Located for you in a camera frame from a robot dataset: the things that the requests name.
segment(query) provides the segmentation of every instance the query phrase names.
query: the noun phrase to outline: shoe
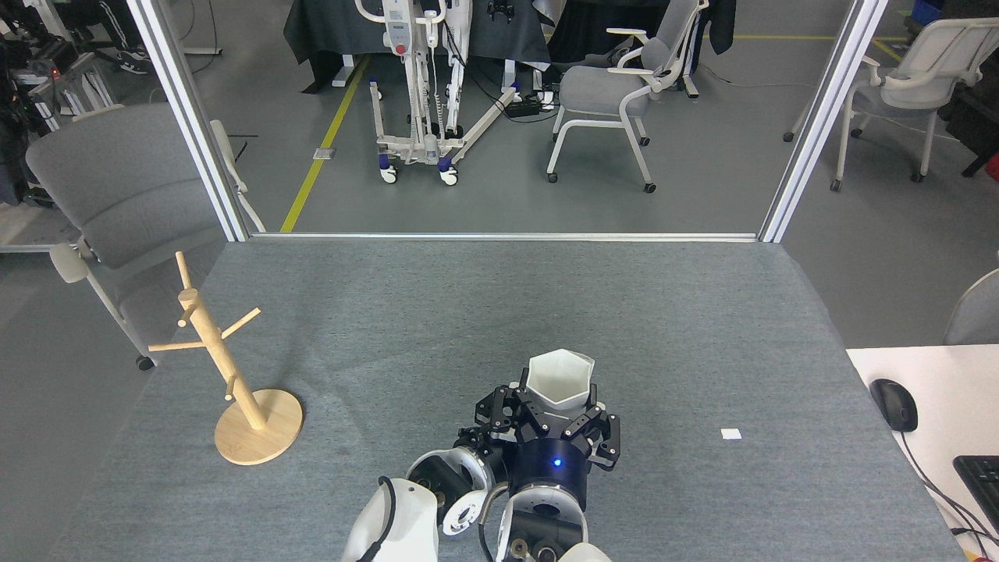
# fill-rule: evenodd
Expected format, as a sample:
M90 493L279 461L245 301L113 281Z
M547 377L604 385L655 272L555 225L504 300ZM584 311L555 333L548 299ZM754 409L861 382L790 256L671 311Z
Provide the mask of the shoe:
M132 74L149 74L153 72L153 62L149 60L146 49L136 47L131 51L118 51L118 66Z

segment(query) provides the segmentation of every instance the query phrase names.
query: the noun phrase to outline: computer mouse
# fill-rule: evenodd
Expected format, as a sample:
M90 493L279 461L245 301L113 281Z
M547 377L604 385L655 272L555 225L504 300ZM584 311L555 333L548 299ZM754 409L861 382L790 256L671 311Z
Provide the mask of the computer mouse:
M895 431L912 431L919 423L916 401L904 386L889 379L871 383L871 397L877 404L884 421Z

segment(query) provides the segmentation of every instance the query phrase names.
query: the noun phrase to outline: gray felt surface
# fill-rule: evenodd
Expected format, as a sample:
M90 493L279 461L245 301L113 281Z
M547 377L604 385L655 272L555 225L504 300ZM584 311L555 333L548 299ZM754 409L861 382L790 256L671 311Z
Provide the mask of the gray felt surface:
M339 560L379 475L450 446L559 347L596 360L621 416L617 469L588 485L615 562L963 559L779 246L255 241L204 289L222 325L263 309L230 345L252 388L302 399L302 434L270 463L224 461L225 385L205 352L174 352L53 559ZM472 533L442 539L441 560L481 559Z

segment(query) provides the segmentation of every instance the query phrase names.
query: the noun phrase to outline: yellow floor line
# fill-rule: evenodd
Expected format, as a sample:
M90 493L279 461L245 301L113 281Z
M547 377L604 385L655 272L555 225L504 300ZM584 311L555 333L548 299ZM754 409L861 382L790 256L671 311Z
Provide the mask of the yellow floor line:
M878 49L881 49L885 53L888 53L888 56L890 56L891 58L895 59L896 62L902 62L902 57L898 56L898 53L896 53L890 47L888 47L887 45L885 45L884 43L882 43L881 40L879 40L879 39L872 39L871 40L871 45L874 45Z
M330 129L327 130L326 136L323 137L323 144L320 147L330 148L333 145L333 139L337 137L337 131L340 130L341 123L344 122L344 116L347 115L347 110L354 100L354 93L358 90L358 84L361 83L361 78L364 76L370 60L371 57L366 56L361 61L361 64L354 69L354 76L351 77L351 83L347 85L344 100L340 102L340 108L337 109L337 114L334 115L333 122L330 123ZM281 232L291 232L295 229L295 223L299 221L299 215L302 214L302 209L306 206L309 194L312 193L313 185L316 183L316 178L319 177L319 172L323 169L325 162L326 160L313 160L313 165L309 168L309 173L306 174L305 181L302 182L299 194L295 197L292 208L288 210L285 223L281 225Z
M826 35L736 35L734 39L794 39L798 41L832 41L833 36Z
M795 41L834 41L832 35L735 35L735 39L791 39ZM907 37L875 37L878 41L908 41Z

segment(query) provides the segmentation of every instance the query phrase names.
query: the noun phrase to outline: chair backrest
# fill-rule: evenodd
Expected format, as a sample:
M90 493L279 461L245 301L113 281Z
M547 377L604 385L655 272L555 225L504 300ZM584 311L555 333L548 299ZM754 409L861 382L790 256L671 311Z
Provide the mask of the chair backrest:
M671 0L655 37L641 48L641 65L656 76L671 71L676 77L683 65L693 18L707 5L707 0Z
M958 80L974 84L978 67L999 47L999 18L936 20L926 26L881 88L885 103L935 109L950 100Z
M26 159L108 267L219 226L166 103L124 107L72 123L32 144Z
M999 344L999 269L975 282L957 301L944 345Z

